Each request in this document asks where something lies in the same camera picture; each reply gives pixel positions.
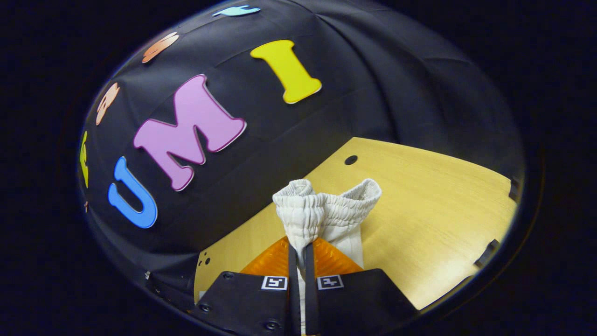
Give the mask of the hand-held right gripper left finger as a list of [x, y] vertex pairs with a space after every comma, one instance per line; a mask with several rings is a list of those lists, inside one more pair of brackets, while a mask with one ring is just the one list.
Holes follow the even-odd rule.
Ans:
[[221, 272], [192, 311], [233, 336], [299, 336], [297, 253], [281, 238], [241, 272]]

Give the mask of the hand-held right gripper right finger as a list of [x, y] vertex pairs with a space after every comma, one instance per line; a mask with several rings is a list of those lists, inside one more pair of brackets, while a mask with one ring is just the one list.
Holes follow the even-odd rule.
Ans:
[[305, 249], [305, 333], [383, 336], [410, 324], [419, 311], [379, 268], [365, 271], [322, 239]]

